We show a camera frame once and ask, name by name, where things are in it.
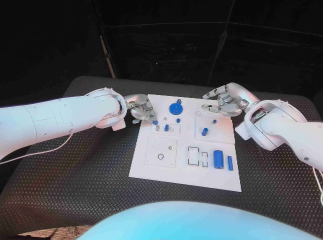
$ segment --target textured mat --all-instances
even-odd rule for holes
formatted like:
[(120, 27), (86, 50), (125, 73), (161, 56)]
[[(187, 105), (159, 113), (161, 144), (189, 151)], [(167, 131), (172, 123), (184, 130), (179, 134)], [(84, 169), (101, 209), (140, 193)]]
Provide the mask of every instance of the textured mat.
[[(200, 98), (212, 89), (192, 85), (114, 80), (84, 76), (73, 80), (65, 97), (112, 87), (123, 95), (159, 94)], [(261, 100), (283, 99), (308, 121), (320, 116), (301, 96), (255, 92)], [(234, 117), (234, 125), (244, 115)], [(0, 196), (0, 238), (40, 229), (94, 225), (120, 211), (159, 201), (196, 201), (244, 209), (323, 238), (323, 207), (311, 167), (287, 145), (272, 152), (235, 135), (242, 192), (130, 178), (140, 125), (125, 117), (127, 128), (91, 128), (48, 154), (26, 157)], [(35, 145), (29, 152), (59, 146), (65, 137)]]

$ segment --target black background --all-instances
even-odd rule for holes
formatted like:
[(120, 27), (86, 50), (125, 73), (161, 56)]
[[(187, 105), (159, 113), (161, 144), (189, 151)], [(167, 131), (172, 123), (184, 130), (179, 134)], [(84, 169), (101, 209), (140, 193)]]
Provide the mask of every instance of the black background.
[[(111, 76), (99, 32), (118, 78), (236, 82), (306, 96), (323, 118), (323, 0), (0, 1), (0, 107)], [(0, 170), (0, 192), (17, 164)]]

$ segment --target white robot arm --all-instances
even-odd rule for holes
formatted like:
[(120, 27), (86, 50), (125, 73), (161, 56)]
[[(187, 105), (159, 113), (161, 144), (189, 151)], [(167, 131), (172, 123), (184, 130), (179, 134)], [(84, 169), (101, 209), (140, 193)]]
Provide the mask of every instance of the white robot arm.
[(94, 126), (123, 129), (128, 109), (138, 120), (156, 121), (147, 95), (123, 97), (108, 88), (85, 96), (0, 108), (0, 160), (14, 150)]
[(268, 151), (285, 143), (298, 159), (323, 172), (323, 122), (307, 122), (300, 111), (281, 100), (259, 101), (236, 83), (218, 87), (203, 99), (216, 95), (218, 106), (202, 108), (229, 117), (245, 111), (244, 122), (235, 128), (239, 136), (252, 138)]

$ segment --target white board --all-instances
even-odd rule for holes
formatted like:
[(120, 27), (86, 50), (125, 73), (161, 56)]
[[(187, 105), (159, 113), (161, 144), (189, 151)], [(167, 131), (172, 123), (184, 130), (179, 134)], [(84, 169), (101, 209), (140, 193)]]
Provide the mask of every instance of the white board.
[[(128, 176), (241, 192), (232, 120), (202, 110), (203, 104), (216, 105), (218, 102), (151, 94), (148, 99), (159, 130), (150, 122), (141, 122)], [(177, 99), (182, 100), (183, 112), (173, 115), (169, 107)], [(206, 136), (202, 136), (203, 128), (208, 128)], [(196, 156), (190, 162), (189, 147), (193, 147), (190, 154)], [(223, 169), (215, 168), (215, 150), (223, 153)], [(232, 157), (234, 171), (228, 168), (228, 156)]]

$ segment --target black table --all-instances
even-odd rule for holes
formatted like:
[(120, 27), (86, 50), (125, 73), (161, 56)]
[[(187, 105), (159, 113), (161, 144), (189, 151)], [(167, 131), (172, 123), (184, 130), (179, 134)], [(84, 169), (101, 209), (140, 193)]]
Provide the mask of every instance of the black table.
[[(112, 87), (123, 95), (159, 94), (200, 98), (210, 87), (78, 77), (65, 97)], [(261, 100), (283, 99), (308, 121), (320, 121), (303, 96), (255, 92)], [(234, 126), (244, 115), (234, 117)], [(311, 167), (287, 145), (272, 152), (235, 134), (242, 192), (128, 177), (140, 124), (127, 114), (125, 129), (91, 128), (48, 154), (26, 157), (0, 196), (0, 238), (40, 229), (94, 225), (120, 211), (151, 202), (196, 201), (244, 209), (323, 238), (323, 207)], [(42, 142), (29, 152), (58, 147), (66, 137)]]

